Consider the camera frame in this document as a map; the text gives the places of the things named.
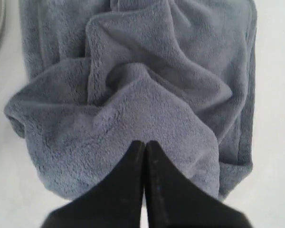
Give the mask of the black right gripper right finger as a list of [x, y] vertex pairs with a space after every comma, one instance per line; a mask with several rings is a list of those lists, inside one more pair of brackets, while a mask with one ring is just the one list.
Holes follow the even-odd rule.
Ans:
[[145, 148], [145, 196], [151, 228], [248, 227], [243, 213], [195, 186], [156, 141]]

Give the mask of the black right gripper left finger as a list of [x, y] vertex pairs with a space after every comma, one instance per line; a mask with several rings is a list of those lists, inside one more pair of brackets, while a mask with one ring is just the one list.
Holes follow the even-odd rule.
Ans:
[[133, 141], [114, 169], [90, 191], [52, 211], [44, 228], [138, 228], [145, 144]]

